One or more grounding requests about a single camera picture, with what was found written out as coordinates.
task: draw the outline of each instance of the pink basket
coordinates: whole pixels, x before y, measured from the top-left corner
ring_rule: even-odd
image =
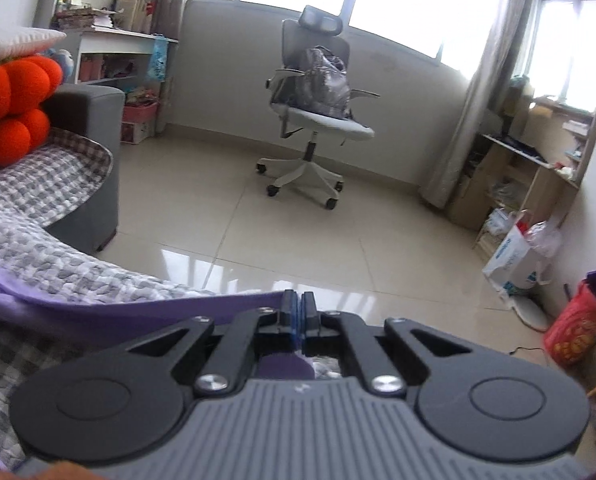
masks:
[[[146,106],[126,106],[122,112],[123,123],[146,123],[158,112],[158,103]]]

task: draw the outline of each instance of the chair seat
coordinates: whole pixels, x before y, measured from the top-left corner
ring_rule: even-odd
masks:
[[[334,119],[283,104],[271,104],[271,109],[280,117],[286,114],[291,124],[319,134],[338,134],[351,140],[369,140],[375,136],[371,128],[351,119]]]

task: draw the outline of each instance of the chair backrest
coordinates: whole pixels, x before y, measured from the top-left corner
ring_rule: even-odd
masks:
[[[327,36],[300,27],[296,20],[283,21],[283,65],[297,67],[300,55],[308,48],[322,45],[349,66],[350,48],[347,41],[340,36]]]

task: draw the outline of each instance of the gray and white checkered fabric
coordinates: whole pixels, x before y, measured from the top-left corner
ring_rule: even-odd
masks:
[[[111,155],[105,148],[63,130],[53,130],[50,144],[0,170],[0,267],[82,308],[202,296],[187,286],[82,254],[43,229],[84,203],[110,170]],[[7,466],[24,457],[8,420],[12,391],[35,371],[80,352],[0,322],[0,458]]]

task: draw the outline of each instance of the circular cover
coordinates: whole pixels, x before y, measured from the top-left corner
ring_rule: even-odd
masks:
[[[92,463],[155,444],[183,408],[180,387],[157,359],[122,353],[37,373],[14,394],[10,418],[41,456]]]
[[[445,358],[421,387],[421,421],[450,446],[495,462],[532,462],[575,446],[589,413],[582,388],[522,360],[497,362]]]

